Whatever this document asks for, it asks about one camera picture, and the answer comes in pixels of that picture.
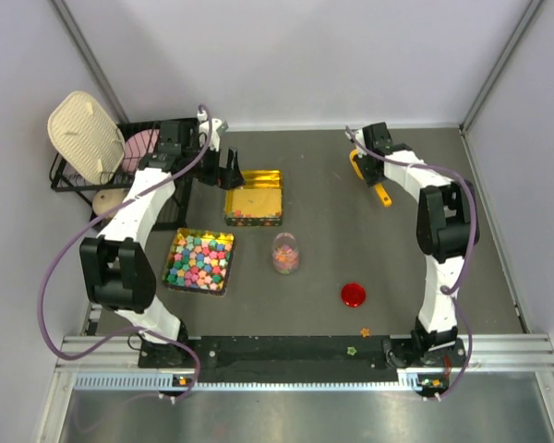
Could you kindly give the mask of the orange plastic scoop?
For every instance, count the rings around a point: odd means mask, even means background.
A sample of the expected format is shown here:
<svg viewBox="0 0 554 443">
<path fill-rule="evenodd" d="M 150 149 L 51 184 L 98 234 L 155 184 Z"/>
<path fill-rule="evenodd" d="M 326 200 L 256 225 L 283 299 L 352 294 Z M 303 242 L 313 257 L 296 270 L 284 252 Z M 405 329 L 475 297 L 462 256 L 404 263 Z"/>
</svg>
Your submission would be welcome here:
<svg viewBox="0 0 554 443">
<path fill-rule="evenodd" d="M 358 166 L 358 164 L 356 163 L 356 158 L 358 157 L 358 149 L 353 149 L 350 153 L 349 153 L 349 161 L 355 171 L 355 174 L 361 179 L 361 180 L 364 180 L 364 176 L 362 175 L 361 173 L 361 170 Z M 375 194 L 378 196 L 381 204 L 383 205 L 384 208 L 389 208 L 392 206 L 392 199 L 390 197 L 390 195 L 388 194 L 388 192 L 386 191 L 386 189 L 384 188 L 383 184 L 382 183 L 378 183 L 378 184 L 375 184 L 372 186 Z"/>
</svg>

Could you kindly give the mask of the green tin translucent star candies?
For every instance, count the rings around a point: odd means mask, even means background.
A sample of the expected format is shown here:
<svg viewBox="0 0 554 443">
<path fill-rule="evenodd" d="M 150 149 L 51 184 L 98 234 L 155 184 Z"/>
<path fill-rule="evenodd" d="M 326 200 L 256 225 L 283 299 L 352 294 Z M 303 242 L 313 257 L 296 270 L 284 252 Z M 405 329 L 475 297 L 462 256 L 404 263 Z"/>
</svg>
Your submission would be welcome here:
<svg viewBox="0 0 554 443">
<path fill-rule="evenodd" d="M 223 218 L 228 226 L 283 224 L 283 174 L 280 170 L 245 170 L 245 183 L 226 192 Z"/>
</svg>

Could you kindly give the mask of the clear plastic cup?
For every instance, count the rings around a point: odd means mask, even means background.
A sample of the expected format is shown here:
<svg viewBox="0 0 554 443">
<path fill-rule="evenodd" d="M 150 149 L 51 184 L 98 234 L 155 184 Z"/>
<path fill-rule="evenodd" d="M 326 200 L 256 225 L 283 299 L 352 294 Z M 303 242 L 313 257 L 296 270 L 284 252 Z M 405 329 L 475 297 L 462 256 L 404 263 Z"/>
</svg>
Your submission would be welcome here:
<svg viewBox="0 0 554 443">
<path fill-rule="evenodd" d="M 278 233 L 272 244 L 272 264 L 283 275 L 291 274 L 299 268 L 299 243 L 291 233 Z"/>
</svg>

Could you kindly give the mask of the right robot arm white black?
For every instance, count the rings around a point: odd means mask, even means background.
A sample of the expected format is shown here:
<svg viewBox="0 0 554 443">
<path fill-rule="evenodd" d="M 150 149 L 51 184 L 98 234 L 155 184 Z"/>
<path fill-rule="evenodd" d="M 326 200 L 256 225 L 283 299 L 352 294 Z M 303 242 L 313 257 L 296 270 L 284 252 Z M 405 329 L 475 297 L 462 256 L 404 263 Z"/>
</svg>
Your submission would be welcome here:
<svg viewBox="0 0 554 443">
<path fill-rule="evenodd" d="M 394 182 L 417 204 L 415 236 L 426 261 L 423 304 L 409 348 L 393 347 L 386 356 L 401 368 L 435 361 L 458 344 L 457 295 L 479 238 L 474 187 L 395 143 L 385 123 L 347 127 L 345 133 L 355 147 L 353 164 L 368 186 Z"/>
</svg>

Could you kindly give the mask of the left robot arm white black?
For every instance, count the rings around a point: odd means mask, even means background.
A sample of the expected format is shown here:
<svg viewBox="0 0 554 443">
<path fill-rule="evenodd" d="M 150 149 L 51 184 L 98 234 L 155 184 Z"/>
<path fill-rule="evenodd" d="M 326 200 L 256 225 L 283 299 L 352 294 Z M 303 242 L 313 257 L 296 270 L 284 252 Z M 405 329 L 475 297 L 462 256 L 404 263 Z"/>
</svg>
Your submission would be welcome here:
<svg viewBox="0 0 554 443">
<path fill-rule="evenodd" d="M 204 112 L 195 119 L 162 121 L 149 135 L 125 206 L 97 237 L 83 240 L 80 261 L 89 299 L 116 313 L 140 337 L 142 367 L 179 367 L 192 360 L 185 350 L 185 323 L 156 294 L 156 275 L 145 253 L 150 233 L 178 179 L 197 179 L 224 190 L 245 183 L 237 154 L 220 165 L 221 136 L 228 125 Z"/>
</svg>

